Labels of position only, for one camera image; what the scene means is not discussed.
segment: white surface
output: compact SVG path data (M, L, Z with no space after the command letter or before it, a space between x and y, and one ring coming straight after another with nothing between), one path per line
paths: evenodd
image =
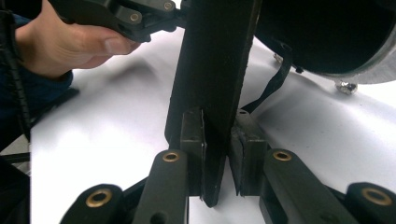
M127 189L146 177L164 138L183 30L159 32L129 56L77 70L81 94L33 129L32 223L59 223L77 196L107 183ZM275 73L272 52L255 41L241 104ZM252 116L273 147L297 153L326 185L345 191L368 181L396 191L396 82L359 86L346 96L333 83L290 74ZM191 199L190 223L263 223L257 197L236 197L226 166L219 205Z

